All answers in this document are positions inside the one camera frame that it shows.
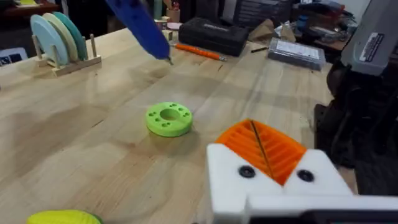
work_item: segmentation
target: clear plastic box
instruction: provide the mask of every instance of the clear plastic box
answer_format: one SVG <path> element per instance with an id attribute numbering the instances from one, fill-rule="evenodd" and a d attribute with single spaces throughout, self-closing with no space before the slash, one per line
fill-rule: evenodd
<path id="1" fill-rule="evenodd" d="M 323 49 L 278 38 L 272 38 L 269 44 L 268 57 L 314 70 L 321 70 L 326 64 Z"/>

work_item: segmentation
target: cardboard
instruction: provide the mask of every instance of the cardboard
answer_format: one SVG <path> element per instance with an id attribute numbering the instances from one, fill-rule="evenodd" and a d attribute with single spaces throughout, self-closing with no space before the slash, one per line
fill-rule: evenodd
<path id="1" fill-rule="evenodd" d="M 280 36 L 274 29 L 274 23 L 270 19 L 266 19 L 250 32 L 248 39 L 252 42 L 260 42 L 266 46 L 269 46 L 269 42 L 273 37 L 296 42 L 294 33 L 287 24 L 281 23 L 277 29 L 281 29 Z"/>

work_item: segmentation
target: orange ribbed surface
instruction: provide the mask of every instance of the orange ribbed surface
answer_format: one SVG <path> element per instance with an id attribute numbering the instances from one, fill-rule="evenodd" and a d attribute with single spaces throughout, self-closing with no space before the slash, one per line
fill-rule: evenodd
<path id="1" fill-rule="evenodd" d="M 285 184 L 305 152 L 290 137 L 250 119 L 230 127 L 216 143 L 224 144 L 280 185 Z"/>

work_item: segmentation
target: orange pencil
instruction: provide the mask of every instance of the orange pencil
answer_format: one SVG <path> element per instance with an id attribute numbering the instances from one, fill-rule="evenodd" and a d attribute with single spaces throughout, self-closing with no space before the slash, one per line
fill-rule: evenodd
<path id="1" fill-rule="evenodd" d="M 192 47 L 192 46 L 185 45 L 185 44 L 171 44 L 171 46 L 175 47 L 176 49 L 186 50 L 186 51 L 198 54 L 198 55 L 202 55 L 202 56 L 205 56 L 208 58 L 226 62 L 226 57 L 216 54 L 216 53 L 213 53 L 213 52 L 207 52 L 205 50 L 200 50 L 196 47 Z"/>

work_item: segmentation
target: butcher block table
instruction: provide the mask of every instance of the butcher block table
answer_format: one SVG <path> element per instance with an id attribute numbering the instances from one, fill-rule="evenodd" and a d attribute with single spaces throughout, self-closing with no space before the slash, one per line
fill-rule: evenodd
<path id="1" fill-rule="evenodd" d="M 253 44 L 228 62 L 172 49 L 173 66 L 126 29 L 96 44 L 102 64 L 62 77 L 34 58 L 0 68 L 1 223 L 58 209 L 105 224 L 201 223 L 207 144 L 251 118 L 311 148 L 313 107 L 331 100 L 330 64 L 296 67 Z M 165 101 L 193 113 L 188 134 L 146 128 L 146 109 Z"/>

